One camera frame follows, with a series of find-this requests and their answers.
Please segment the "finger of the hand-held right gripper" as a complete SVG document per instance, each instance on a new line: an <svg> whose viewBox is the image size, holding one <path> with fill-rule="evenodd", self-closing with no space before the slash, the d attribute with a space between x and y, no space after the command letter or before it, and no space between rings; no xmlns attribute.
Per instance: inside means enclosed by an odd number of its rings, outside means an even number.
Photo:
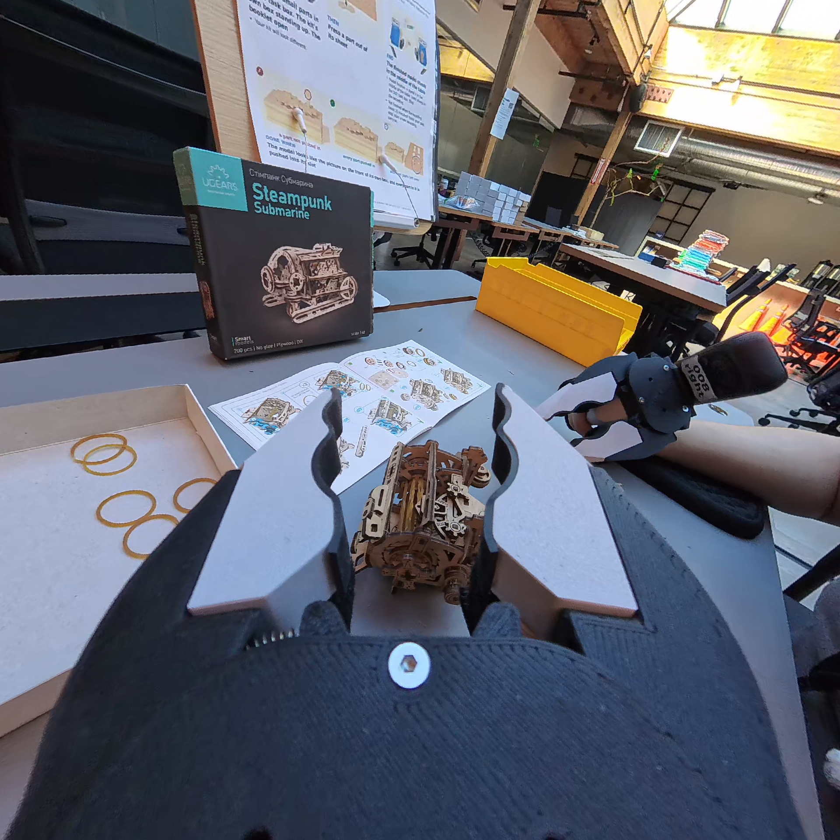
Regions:
<svg viewBox="0 0 840 840"><path fill-rule="evenodd" d="M657 433L628 421L593 426L588 435L571 441L577 452L593 463L648 457L657 451Z"/></svg>
<svg viewBox="0 0 840 840"><path fill-rule="evenodd" d="M627 380L628 372L637 361L636 354L619 354L599 360L563 383L534 410L543 419L549 420L608 404L617 399L619 387Z"/></svg>

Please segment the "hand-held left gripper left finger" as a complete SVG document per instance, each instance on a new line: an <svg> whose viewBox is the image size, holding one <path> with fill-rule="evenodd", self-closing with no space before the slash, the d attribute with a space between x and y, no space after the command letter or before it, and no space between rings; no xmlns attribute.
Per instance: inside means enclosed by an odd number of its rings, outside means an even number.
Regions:
<svg viewBox="0 0 840 840"><path fill-rule="evenodd" d="M338 496L341 393L324 389L247 459L187 609L263 610L281 631L331 600L346 626L354 571Z"/></svg>

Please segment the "small wooden part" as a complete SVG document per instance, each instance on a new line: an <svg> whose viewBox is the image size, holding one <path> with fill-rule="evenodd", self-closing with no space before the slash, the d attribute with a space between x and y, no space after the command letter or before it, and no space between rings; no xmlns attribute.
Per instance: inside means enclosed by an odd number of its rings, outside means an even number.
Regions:
<svg viewBox="0 0 840 840"><path fill-rule="evenodd" d="M592 429L627 419L624 405L619 399L587 408L584 412L570 413L566 417L570 429L580 436L588 435Z"/></svg>

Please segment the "wooden submarine model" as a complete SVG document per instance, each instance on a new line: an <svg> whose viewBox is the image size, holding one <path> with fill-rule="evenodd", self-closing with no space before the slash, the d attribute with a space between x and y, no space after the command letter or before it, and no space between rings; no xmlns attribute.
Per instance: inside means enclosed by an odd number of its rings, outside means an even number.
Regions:
<svg viewBox="0 0 840 840"><path fill-rule="evenodd" d="M484 525L485 507L469 490L489 482L482 448L452 454L434 440L397 444L353 536L354 571L379 570L394 592L431 586L458 606Z"/></svg>

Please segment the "black model kit box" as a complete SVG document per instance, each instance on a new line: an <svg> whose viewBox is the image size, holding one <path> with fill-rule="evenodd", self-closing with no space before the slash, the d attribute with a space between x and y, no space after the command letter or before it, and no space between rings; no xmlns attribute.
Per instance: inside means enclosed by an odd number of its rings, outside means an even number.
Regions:
<svg viewBox="0 0 840 840"><path fill-rule="evenodd" d="M218 359L372 333L368 187L191 147L173 161Z"/></svg>

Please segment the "black office chair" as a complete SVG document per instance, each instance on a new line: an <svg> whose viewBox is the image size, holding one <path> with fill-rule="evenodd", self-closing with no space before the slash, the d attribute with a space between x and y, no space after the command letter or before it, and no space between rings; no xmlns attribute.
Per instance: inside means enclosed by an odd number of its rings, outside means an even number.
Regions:
<svg viewBox="0 0 840 840"><path fill-rule="evenodd" d="M796 264L777 266L775 269L761 270L758 267L750 269L733 287L730 287L727 295L727 317L721 323L717 334L717 341L725 336L732 320L738 311L746 303L760 293L764 293L778 280L785 280L792 271L796 270Z"/></svg>

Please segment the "stack of colourful packets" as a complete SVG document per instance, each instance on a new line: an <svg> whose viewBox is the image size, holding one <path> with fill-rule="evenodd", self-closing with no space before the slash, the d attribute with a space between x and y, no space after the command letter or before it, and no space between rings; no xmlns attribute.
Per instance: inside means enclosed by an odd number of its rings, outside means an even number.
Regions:
<svg viewBox="0 0 840 840"><path fill-rule="evenodd" d="M670 260L669 267L692 277L698 277L720 284L721 281L709 273L711 261L728 245L729 238L712 230L705 230L689 247Z"/></svg>

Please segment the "wooden background table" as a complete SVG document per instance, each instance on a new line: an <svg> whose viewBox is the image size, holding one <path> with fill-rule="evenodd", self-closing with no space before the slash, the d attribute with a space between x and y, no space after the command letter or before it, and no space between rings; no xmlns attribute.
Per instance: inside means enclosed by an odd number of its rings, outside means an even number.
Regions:
<svg viewBox="0 0 840 840"><path fill-rule="evenodd" d="M717 315L727 307L725 287L675 269L656 267L636 257L602 248L563 244L560 252L590 267L603 280L628 290L649 291L667 304L685 303Z"/></svg>

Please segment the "group of yellow rubber bands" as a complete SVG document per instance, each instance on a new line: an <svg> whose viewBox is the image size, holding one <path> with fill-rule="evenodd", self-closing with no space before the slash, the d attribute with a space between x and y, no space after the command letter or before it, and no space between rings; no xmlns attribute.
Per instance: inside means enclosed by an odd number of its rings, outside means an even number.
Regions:
<svg viewBox="0 0 840 840"><path fill-rule="evenodd" d="M125 434L91 434L70 445L70 460L88 476L116 479L132 473L139 463L138 449ZM122 535L122 552L131 560L144 561L154 537L162 537L190 512L217 478L199 476L177 486L169 500L153 490L125 487L102 498L93 516L104 528Z"/></svg>

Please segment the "paper instruction booklet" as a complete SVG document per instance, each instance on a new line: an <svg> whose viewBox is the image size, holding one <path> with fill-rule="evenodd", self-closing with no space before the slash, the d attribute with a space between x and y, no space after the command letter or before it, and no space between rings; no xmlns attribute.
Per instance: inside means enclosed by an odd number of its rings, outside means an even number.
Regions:
<svg viewBox="0 0 840 840"><path fill-rule="evenodd" d="M331 387L342 396L341 472L332 483L339 494L386 460L397 443L426 434L489 389L477 375L409 340L315 364L211 410L258 449Z"/></svg>

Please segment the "stack of white boxes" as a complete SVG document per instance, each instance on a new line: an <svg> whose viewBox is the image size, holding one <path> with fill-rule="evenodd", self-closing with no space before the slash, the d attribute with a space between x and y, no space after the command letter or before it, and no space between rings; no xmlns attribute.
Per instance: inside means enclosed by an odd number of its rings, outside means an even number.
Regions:
<svg viewBox="0 0 840 840"><path fill-rule="evenodd" d="M516 224L524 218L530 200L530 194L462 171L455 194L446 206L489 217L497 223Z"/></svg>

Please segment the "white cardboard tray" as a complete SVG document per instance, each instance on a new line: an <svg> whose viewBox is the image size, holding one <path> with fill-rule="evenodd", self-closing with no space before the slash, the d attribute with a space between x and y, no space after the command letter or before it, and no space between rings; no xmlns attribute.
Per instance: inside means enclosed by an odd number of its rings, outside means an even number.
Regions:
<svg viewBox="0 0 840 840"><path fill-rule="evenodd" d="M163 385L2 409L1 733L52 708L68 672L141 561L93 516L125 487L173 490L235 467L187 385ZM91 434L125 434L132 473L88 476L69 457Z"/></svg>

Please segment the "dark furniture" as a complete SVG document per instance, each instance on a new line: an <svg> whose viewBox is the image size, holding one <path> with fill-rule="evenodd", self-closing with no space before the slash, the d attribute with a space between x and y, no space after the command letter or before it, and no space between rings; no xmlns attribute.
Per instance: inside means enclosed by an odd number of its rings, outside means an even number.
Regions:
<svg viewBox="0 0 840 840"><path fill-rule="evenodd" d="M2 273L191 272L173 153L213 151L186 1L2 1Z"/></svg>

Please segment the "paper notice on post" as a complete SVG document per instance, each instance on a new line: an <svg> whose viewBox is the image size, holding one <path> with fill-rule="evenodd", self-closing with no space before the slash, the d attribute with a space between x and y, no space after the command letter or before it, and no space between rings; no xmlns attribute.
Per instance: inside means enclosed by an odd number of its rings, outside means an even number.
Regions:
<svg viewBox="0 0 840 840"><path fill-rule="evenodd" d="M490 136L497 139L503 140L507 131L508 126L511 121L511 117L515 111L515 108L518 104L519 100L519 93L512 88L508 88L505 90L504 95L500 101L498 106L498 110L496 116L493 120L493 123L490 127Z"/></svg>

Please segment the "wooden support post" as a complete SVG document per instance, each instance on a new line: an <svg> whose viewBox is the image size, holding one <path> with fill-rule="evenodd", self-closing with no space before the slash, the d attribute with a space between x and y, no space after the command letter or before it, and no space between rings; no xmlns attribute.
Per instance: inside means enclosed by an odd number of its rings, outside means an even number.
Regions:
<svg viewBox="0 0 840 840"><path fill-rule="evenodd" d="M491 135L506 90L516 74L530 29L537 16L540 1L518 1L513 9L500 59L490 88L485 113L481 120L474 150L470 156L467 172L484 176L490 162L497 137Z"/></svg>

